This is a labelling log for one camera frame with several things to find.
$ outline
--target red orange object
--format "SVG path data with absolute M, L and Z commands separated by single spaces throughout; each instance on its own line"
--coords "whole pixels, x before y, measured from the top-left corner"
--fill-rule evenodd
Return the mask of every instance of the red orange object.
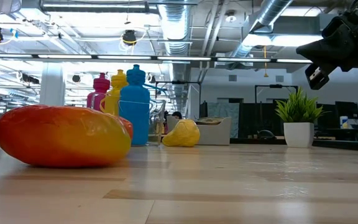
M 122 117 L 119 117 L 119 119 L 124 124 L 125 129 L 127 129 L 127 132 L 132 139 L 134 137 L 134 127 L 133 127 L 132 123 Z
M 0 147 L 35 166 L 109 166 L 131 148 L 127 121 L 88 108 L 34 105 L 0 119 Z

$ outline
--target wooden table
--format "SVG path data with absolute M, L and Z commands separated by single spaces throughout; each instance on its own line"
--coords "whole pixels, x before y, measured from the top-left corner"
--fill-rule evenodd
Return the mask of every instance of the wooden table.
M 358 223 L 358 151 L 134 147 L 104 169 L 29 167 L 0 150 L 0 224 Z

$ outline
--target yellow crumpled object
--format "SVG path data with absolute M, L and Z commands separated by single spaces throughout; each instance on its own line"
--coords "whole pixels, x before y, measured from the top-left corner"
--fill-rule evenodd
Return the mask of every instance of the yellow crumpled object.
M 200 131 L 196 123 L 190 119 L 183 119 L 162 139 L 162 144 L 166 146 L 193 147 L 199 140 Z

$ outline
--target pillar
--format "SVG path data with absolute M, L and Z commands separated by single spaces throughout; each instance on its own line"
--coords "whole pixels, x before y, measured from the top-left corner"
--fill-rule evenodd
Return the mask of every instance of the pillar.
M 64 106 L 66 75 L 61 63 L 44 63 L 41 79 L 40 104 Z
M 200 86 L 190 84 L 187 97 L 187 118 L 198 119 L 200 116 Z

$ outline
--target white pot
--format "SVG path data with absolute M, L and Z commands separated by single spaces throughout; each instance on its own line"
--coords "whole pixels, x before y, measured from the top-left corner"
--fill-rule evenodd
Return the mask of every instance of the white pot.
M 314 124 L 284 123 L 284 136 L 288 147 L 311 147 L 314 138 Z

